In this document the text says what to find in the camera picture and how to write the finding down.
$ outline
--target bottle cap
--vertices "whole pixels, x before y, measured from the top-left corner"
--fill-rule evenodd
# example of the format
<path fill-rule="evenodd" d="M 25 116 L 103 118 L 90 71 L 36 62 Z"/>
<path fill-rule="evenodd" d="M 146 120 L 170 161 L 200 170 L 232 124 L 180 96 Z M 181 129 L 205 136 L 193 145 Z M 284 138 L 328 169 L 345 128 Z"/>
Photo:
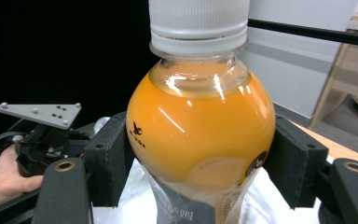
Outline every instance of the bottle cap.
<path fill-rule="evenodd" d="M 151 45 L 169 54 L 209 55 L 246 42 L 249 0 L 149 0 Z"/>

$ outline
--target black background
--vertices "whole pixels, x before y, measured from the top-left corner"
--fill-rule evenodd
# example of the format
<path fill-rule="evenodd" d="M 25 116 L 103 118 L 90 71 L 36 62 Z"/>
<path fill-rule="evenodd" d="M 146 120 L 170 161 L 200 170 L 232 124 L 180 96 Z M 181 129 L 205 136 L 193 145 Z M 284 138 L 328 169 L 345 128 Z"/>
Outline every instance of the black background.
<path fill-rule="evenodd" d="M 147 0 L 0 1 L 0 104 L 75 104 L 74 127 L 127 109 L 158 61 Z M 0 133 L 18 118 L 0 113 Z"/>

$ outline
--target orange liquid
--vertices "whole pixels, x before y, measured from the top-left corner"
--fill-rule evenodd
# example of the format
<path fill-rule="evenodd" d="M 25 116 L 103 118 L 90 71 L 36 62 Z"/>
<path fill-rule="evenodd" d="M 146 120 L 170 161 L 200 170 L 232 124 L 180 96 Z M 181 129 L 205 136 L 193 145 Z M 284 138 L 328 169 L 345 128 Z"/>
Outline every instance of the orange liquid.
<path fill-rule="evenodd" d="M 240 185 L 251 163 L 269 152 L 275 131 L 273 104 L 252 73 L 226 91 L 182 96 L 146 75 L 126 122 L 131 146 L 152 175 L 195 190 Z"/>

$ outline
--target gray floor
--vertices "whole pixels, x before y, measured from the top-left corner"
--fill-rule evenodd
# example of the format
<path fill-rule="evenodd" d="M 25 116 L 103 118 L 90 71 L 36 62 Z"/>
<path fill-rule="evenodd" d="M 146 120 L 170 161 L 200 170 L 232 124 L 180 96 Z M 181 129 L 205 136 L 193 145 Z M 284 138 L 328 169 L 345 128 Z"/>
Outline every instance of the gray floor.
<path fill-rule="evenodd" d="M 309 119 L 278 105 L 275 105 L 275 109 L 277 114 L 309 128 Z M 349 96 L 342 105 L 311 130 L 358 152 L 358 104 Z"/>

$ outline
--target bird logo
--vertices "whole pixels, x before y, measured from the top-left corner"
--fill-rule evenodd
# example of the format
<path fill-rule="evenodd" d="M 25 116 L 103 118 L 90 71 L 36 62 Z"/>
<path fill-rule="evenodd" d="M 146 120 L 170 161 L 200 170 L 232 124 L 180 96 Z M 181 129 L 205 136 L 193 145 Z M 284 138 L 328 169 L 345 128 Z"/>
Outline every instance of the bird logo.
<path fill-rule="evenodd" d="M 135 135 L 141 135 L 141 134 L 142 134 L 142 129 L 136 127 L 135 121 L 133 122 L 133 133 L 134 133 Z"/>

